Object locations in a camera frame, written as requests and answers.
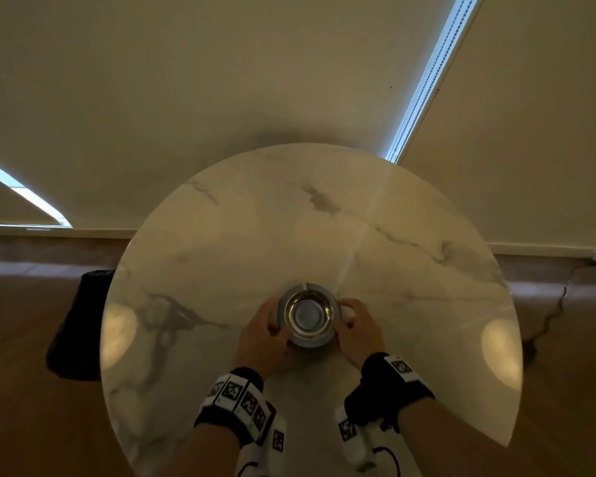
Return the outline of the person's right hand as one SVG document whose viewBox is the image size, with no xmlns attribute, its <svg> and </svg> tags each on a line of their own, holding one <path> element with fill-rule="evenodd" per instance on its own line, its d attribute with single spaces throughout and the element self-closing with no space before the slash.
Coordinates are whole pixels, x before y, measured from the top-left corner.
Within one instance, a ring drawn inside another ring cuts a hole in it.
<svg viewBox="0 0 596 477">
<path fill-rule="evenodd" d="M 339 338 L 337 337 L 338 345 L 344 357 L 349 363 L 361 370 L 364 362 L 375 353 L 385 353 L 386 347 L 384 344 L 382 330 L 379 325 L 373 320 L 373 337 L 371 338 Z"/>
</svg>

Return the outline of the person's left hand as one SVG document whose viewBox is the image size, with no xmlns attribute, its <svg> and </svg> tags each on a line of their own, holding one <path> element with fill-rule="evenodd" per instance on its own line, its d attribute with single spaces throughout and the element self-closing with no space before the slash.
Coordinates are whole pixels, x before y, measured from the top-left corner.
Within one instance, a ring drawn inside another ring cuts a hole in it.
<svg viewBox="0 0 596 477">
<path fill-rule="evenodd" d="M 265 381 L 283 364 L 288 346 L 282 349 L 262 336 L 262 305 L 240 332 L 233 366 L 251 369 Z"/>
</svg>

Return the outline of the round stainless steel bowl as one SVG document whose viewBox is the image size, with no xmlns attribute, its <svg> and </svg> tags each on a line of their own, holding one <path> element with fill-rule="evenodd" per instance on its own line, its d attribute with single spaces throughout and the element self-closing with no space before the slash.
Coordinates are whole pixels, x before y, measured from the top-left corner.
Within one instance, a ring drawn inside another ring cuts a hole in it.
<svg viewBox="0 0 596 477">
<path fill-rule="evenodd" d="M 335 296 L 312 283 L 288 289 L 275 310 L 277 326 L 289 328 L 291 342 L 308 350 L 328 345 L 336 335 L 334 324 L 341 318 L 341 306 Z"/>
</svg>

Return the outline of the person's right forearm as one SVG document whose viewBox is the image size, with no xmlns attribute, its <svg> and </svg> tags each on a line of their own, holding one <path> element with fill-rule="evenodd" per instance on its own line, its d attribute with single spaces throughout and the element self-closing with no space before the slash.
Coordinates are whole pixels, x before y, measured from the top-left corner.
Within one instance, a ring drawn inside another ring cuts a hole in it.
<svg viewBox="0 0 596 477">
<path fill-rule="evenodd" d="M 434 399 L 401 409 L 397 422 L 422 477 L 543 477 Z"/>
</svg>

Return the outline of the person's left forearm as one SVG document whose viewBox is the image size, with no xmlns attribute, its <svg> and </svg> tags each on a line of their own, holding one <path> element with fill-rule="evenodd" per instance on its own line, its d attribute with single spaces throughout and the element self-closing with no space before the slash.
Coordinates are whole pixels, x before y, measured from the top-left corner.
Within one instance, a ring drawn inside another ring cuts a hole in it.
<svg viewBox="0 0 596 477">
<path fill-rule="evenodd" d="M 230 429 L 201 423 L 154 477 L 234 477 L 239 452 Z"/>
</svg>

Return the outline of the black wristband with marker tags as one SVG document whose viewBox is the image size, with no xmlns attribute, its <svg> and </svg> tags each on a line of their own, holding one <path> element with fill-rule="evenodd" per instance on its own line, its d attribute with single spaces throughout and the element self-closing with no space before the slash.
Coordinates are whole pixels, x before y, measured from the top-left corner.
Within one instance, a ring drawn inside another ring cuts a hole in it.
<svg viewBox="0 0 596 477">
<path fill-rule="evenodd" d="M 262 447 L 277 415 L 263 389 L 263 378 L 252 368 L 238 367 L 218 377 L 199 408 L 194 426 L 223 427 L 237 437 L 240 448 L 252 443 Z"/>
<path fill-rule="evenodd" d="M 376 352 L 360 370 L 359 385 L 346 397 L 344 410 L 354 425 L 364 427 L 381 420 L 382 431 L 400 433 L 400 410 L 423 399 L 435 399 L 420 376 L 397 355 Z"/>
</svg>

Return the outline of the black bag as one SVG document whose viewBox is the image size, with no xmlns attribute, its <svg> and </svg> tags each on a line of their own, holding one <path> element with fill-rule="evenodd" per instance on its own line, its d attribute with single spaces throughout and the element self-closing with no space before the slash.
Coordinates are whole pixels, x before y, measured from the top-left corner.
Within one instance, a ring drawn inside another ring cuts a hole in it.
<svg viewBox="0 0 596 477">
<path fill-rule="evenodd" d="M 84 273 L 71 307 L 46 353 L 46 367 L 59 378 L 100 382 L 103 311 L 115 270 Z"/>
</svg>

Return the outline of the wide beige roller blind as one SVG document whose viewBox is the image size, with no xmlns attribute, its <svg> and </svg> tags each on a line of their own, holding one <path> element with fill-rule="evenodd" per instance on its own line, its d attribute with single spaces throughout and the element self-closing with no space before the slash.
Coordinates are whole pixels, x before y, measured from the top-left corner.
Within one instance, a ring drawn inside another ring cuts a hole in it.
<svg viewBox="0 0 596 477">
<path fill-rule="evenodd" d="M 130 230 L 234 154 L 382 155 L 455 1 L 0 0 L 0 169 Z"/>
</svg>

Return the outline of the small beige roller blind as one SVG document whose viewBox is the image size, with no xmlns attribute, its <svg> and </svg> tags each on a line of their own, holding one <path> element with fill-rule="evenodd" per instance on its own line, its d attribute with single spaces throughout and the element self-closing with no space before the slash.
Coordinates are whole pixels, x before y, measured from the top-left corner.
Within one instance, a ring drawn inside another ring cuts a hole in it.
<svg viewBox="0 0 596 477">
<path fill-rule="evenodd" d="M 0 181 L 0 225 L 65 226 L 64 216 L 27 187 Z"/>
</svg>

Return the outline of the white window frame strip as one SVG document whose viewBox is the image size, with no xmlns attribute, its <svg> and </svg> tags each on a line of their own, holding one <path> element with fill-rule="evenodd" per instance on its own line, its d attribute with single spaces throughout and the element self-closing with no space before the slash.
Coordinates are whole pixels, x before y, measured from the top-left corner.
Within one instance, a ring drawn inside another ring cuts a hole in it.
<svg viewBox="0 0 596 477">
<path fill-rule="evenodd" d="M 404 116 L 382 159 L 399 164 L 483 0 L 455 0 Z"/>
</svg>

